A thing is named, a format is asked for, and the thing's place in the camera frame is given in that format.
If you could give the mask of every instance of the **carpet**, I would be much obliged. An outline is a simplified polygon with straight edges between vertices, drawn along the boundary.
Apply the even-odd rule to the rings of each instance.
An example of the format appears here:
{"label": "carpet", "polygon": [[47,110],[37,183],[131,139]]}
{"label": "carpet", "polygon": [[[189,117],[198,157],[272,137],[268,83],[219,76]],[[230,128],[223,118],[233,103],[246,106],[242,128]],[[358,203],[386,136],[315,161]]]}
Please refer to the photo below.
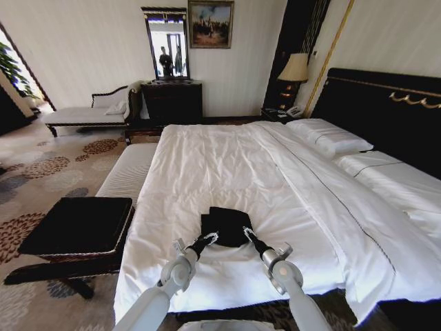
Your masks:
{"label": "carpet", "polygon": [[[0,279],[16,268],[43,260],[19,255],[17,248],[61,197],[91,197],[124,151],[122,129],[58,128],[53,138],[39,119],[0,136]],[[159,137],[134,137],[133,143]],[[0,285],[0,330],[107,331],[114,326],[116,275],[94,277],[91,300],[58,281]],[[314,296],[333,330],[353,330],[355,319],[344,292]],[[186,321],[228,318],[268,321],[297,330],[286,301],[222,312],[168,314],[160,330],[177,330]],[[359,330],[395,330],[380,309]]]}

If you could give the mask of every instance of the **framed mirror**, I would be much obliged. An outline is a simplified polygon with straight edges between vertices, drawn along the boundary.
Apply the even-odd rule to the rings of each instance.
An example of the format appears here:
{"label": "framed mirror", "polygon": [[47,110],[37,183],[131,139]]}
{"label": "framed mirror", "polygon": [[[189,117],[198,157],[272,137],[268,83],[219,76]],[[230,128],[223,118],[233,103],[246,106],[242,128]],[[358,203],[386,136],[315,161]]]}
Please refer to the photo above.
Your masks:
{"label": "framed mirror", "polygon": [[187,8],[141,7],[156,79],[189,79]]}

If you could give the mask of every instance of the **folded black garment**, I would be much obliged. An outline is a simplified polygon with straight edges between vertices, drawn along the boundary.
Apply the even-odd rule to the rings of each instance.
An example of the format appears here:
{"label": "folded black garment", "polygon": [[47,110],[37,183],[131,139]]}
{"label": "folded black garment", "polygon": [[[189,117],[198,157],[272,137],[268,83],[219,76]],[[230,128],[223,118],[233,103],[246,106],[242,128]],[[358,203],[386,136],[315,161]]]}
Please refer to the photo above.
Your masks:
{"label": "folded black garment", "polygon": [[209,214],[201,215],[201,232],[206,236],[218,232],[217,244],[227,247],[240,247],[248,243],[243,227],[252,229],[251,221],[246,212],[220,207],[210,207]]}

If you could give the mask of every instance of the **white robotic arm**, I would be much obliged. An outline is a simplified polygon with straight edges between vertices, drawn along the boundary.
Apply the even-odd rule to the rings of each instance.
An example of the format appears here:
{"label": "white robotic arm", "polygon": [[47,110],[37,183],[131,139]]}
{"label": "white robotic arm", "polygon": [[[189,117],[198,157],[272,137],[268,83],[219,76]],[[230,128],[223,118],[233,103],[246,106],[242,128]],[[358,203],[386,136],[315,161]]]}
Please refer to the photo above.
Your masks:
{"label": "white robotic arm", "polygon": [[[257,239],[254,232],[244,228],[245,236],[254,244],[263,263],[267,267],[267,276],[279,291],[289,295],[289,308],[300,331],[330,331],[326,319],[311,297],[302,291],[303,277],[300,270],[286,261],[292,248],[276,252],[263,241]],[[205,246],[213,244],[218,238],[211,233],[199,238],[187,248],[182,240],[176,241],[178,257],[167,263],[161,280],[154,288],[146,290],[115,326],[114,331],[150,331],[157,330],[170,307],[170,299],[179,290],[185,291],[192,280],[196,262]]]}
{"label": "white robotic arm", "polygon": [[154,288],[146,290],[127,311],[113,329],[114,331],[155,331],[168,313],[170,299],[188,288],[196,271],[195,265],[202,250],[218,238],[210,233],[197,239],[193,245],[183,247],[182,239],[174,242],[178,257],[164,265],[161,280]]}

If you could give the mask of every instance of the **painting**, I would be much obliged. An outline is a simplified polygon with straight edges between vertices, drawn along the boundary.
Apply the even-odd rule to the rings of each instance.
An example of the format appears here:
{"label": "painting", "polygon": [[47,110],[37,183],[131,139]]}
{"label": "painting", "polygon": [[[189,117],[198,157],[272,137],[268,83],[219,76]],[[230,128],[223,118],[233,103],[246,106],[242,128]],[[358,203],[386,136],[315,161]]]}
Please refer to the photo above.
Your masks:
{"label": "painting", "polygon": [[190,47],[231,48],[233,1],[188,1]]}

